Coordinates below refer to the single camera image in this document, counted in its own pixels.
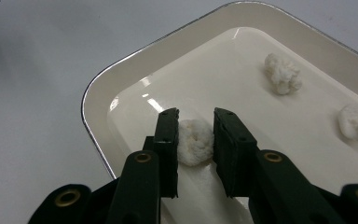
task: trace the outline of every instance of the tray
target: tray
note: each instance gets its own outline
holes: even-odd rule
[[[264,72],[274,52],[301,70],[303,88],[280,96]],[[358,53],[266,4],[228,4],[103,70],[89,84],[82,115],[113,178],[153,135],[157,114],[213,124],[213,109],[241,118],[260,148],[285,153],[309,181],[339,193],[358,183],[358,142],[337,112],[358,103]],[[163,200],[162,223],[253,223],[247,200],[227,199],[213,163],[180,166],[179,199]]]

